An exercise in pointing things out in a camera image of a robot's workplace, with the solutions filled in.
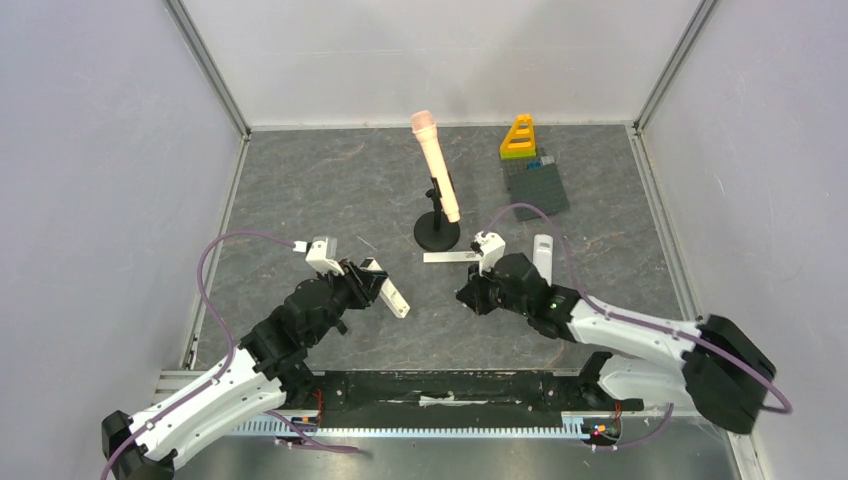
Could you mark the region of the white boxed remote with display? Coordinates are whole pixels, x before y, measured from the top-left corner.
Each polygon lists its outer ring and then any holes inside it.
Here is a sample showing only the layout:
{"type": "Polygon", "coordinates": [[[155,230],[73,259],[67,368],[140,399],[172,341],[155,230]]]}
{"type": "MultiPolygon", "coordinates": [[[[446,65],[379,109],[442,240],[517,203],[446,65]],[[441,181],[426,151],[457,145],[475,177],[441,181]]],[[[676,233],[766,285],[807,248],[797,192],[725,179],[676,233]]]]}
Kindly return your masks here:
{"type": "MultiPolygon", "coordinates": [[[[360,267],[368,272],[383,272],[388,274],[388,272],[373,257],[365,258],[360,267]]],[[[386,277],[381,286],[380,298],[392,314],[398,319],[405,318],[411,311],[409,303],[397,289],[389,276],[386,277]]]]}

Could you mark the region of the white remote control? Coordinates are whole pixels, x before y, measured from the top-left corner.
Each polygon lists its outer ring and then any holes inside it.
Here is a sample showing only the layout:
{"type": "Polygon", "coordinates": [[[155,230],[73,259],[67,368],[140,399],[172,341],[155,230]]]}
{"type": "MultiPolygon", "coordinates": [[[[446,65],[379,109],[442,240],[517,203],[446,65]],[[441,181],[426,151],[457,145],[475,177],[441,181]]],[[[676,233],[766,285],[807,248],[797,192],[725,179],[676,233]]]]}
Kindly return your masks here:
{"type": "Polygon", "coordinates": [[[552,283],[554,241],[550,235],[536,234],[533,238],[532,263],[547,284],[552,283]]]}

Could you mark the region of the white cardboard sleeve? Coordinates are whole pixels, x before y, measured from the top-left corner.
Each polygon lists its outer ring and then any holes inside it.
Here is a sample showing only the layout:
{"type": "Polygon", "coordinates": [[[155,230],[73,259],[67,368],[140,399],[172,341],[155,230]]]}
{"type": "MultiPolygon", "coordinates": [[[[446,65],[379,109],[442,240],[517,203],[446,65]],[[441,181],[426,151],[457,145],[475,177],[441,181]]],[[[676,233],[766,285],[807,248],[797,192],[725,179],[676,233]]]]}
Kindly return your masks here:
{"type": "Polygon", "coordinates": [[[479,255],[473,251],[424,252],[424,263],[470,263],[477,262],[479,255]]]}

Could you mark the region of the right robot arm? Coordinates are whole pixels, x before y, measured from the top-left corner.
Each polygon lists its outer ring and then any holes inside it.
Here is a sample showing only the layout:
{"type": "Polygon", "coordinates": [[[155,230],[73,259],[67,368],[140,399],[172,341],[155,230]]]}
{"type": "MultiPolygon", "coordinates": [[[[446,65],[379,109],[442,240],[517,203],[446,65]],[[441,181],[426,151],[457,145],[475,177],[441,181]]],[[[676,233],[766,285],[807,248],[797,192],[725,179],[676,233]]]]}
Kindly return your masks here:
{"type": "Polygon", "coordinates": [[[731,320],[685,322],[616,310],[548,283],[522,253],[490,269],[473,264],[456,298],[477,315],[515,313],[541,335],[612,350],[577,382],[580,400],[602,408],[613,399],[692,407],[727,431],[747,435],[763,411],[777,369],[731,320]]]}

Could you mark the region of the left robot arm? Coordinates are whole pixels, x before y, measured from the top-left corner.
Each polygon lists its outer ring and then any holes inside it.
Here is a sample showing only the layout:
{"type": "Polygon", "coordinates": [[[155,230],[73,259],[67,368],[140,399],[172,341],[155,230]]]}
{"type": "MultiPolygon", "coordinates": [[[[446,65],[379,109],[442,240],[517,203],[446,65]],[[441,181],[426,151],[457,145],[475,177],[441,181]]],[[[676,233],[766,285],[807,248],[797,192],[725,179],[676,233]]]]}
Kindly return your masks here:
{"type": "Polygon", "coordinates": [[[348,310],[382,299],[398,318],[410,305],[372,258],[297,285],[219,363],[167,399],[129,415],[117,410],[101,424],[102,478],[171,479],[206,446],[251,418],[313,398],[310,348],[332,329],[346,333],[348,310]]]}

